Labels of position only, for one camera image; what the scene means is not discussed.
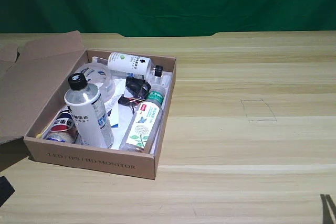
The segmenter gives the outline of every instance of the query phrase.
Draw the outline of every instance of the open cardboard box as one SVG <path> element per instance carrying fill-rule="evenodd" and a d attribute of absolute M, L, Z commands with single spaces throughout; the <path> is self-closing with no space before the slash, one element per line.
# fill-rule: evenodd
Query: open cardboard box
<path fill-rule="evenodd" d="M 133 153 L 35 138 L 64 104 L 68 77 L 93 56 L 110 51 L 85 50 L 78 31 L 28 42 L 16 59 L 16 47 L 0 51 L 0 144 L 24 137 L 38 162 L 155 179 L 176 76 L 176 58 L 152 55 L 172 72 L 154 154 Z"/>

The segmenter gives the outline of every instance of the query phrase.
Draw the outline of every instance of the green backdrop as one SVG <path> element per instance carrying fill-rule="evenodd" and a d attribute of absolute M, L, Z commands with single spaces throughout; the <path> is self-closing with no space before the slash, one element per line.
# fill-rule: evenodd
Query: green backdrop
<path fill-rule="evenodd" d="M 0 0 L 0 33 L 335 30 L 336 0 Z"/>

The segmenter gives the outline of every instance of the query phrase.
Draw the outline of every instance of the soda can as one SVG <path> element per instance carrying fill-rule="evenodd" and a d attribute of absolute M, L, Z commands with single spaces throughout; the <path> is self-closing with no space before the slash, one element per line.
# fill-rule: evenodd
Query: soda can
<path fill-rule="evenodd" d="M 73 144 L 78 135 L 69 109 L 65 106 L 55 119 L 45 139 Z"/>

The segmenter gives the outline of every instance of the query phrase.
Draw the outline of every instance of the box lid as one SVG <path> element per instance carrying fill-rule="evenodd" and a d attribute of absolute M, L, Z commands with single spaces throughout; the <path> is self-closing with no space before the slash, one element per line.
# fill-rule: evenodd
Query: box lid
<path fill-rule="evenodd" d="M 78 31 L 30 41 L 16 62 L 14 45 L 2 49 L 0 59 L 9 67 L 0 78 L 0 144 L 26 135 L 52 97 L 63 99 L 57 90 L 67 88 L 84 52 Z"/>

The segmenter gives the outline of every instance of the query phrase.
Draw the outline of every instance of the wooden table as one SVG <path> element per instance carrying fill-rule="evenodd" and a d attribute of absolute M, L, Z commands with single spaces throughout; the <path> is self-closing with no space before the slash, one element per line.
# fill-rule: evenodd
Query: wooden table
<path fill-rule="evenodd" d="M 25 158 L 0 173 L 16 189 L 0 223 L 336 223 L 320 196 L 336 202 L 336 31 L 83 43 L 177 57 L 157 179 Z"/>

